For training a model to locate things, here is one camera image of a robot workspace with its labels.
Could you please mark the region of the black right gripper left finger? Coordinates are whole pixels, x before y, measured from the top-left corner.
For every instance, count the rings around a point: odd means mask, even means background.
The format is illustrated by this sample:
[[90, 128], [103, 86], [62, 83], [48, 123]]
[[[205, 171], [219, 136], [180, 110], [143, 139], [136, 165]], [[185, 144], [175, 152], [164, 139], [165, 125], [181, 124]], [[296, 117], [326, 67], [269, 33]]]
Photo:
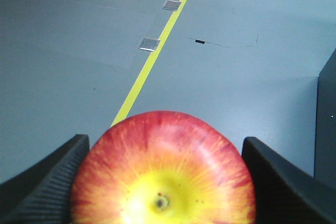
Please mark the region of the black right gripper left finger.
[[70, 192], [89, 152], [77, 134], [44, 159], [1, 183], [1, 223], [70, 223]]

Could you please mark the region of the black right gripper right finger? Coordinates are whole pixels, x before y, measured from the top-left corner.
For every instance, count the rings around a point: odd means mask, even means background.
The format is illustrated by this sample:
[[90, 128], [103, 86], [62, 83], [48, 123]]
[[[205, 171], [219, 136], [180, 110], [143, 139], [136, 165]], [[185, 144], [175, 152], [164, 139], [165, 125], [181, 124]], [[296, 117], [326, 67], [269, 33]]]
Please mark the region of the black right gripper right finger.
[[257, 223], [335, 223], [335, 189], [308, 175], [256, 137], [242, 157], [256, 194]]

